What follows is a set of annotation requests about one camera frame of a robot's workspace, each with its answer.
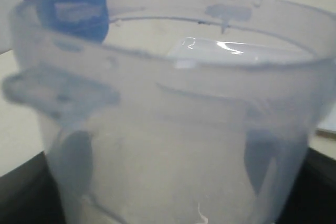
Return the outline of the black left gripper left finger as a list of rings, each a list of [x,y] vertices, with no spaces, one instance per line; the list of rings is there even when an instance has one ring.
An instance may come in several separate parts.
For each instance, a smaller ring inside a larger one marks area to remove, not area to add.
[[[1,176],[1,223],[65,223],[45,154]]]

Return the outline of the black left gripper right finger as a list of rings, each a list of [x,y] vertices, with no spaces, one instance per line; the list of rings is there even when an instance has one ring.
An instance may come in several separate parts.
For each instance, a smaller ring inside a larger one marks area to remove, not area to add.
[[[335,223],[335,160],[311,148],[290,160],[299,170],[276,223]]]

